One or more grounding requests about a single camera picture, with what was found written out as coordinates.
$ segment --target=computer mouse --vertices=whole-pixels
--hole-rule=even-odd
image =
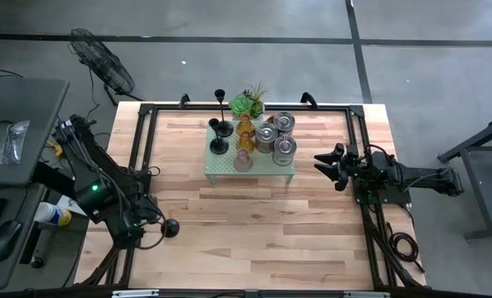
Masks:
[[[0,262],[10,257],[21,231],[22,224],[16,220],[10,220],[0,225]]]

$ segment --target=plastic bag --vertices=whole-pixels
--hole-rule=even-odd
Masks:
[[[7,134],[0,144],[0,165],[18,165],[22,161],[23,141],[29,128],[29,120],[7,127]]]

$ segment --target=table leg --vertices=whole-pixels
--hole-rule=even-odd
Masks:
[[[215,184],[215,183],[216,183],[216,176],[215,176],[215,175],[206,175],[205,177],[207,177],[207,180],[208,180],[211,184]]]
[[[294,177],[294,175],[286,175],[285,176],[285,184],[286,185],[289,185],[290,184],[290,181],[292,181],[292,178]]]

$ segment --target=gray table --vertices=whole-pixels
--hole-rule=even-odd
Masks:
[[[0,78],[0,120],[30,121],[22,162],[0,165],[0,199],[7,200],[0,214],[0,225],[14,219],[22,224],[15,250],[7,260],[0,262],[0,289],[8,284],[31,231],[36,208],[46,195],[44,185],[29,182],[68,88],[69,83],[58,79]],[[0,141],[6,130],[7,125],[0,125]]]
[[[0,78],[0,121],[30,121],[22,162],[0,165],[0,185],[29,183],[69,86],[59,79]],[[7,124],[0,124],[0,143],[6,133]]]

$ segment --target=fan stand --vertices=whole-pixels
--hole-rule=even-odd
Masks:
[[[118,103],[115,101],[115,99],[113,99],[113,95],[112,93],[110,92],[110,89],[108,87],[108,85],[106,83],[104,83],[104,91],[106,91],[106,94],[108,95],[108,97],[110,98],[110,101],[112,102],[112,105],[114,107],[117,107],[118,106]],[[129,98],[131,99],[136,99],[137,101],[144,101],[143,99],[140,99],[139,97],[137,96],[134,96],[134,95],[131,95],[131,94],[127,94],[127,93],[124,93],[122,91],[115,91],[115,94],[116,95],[124,95],[124,96],[128,96]]]

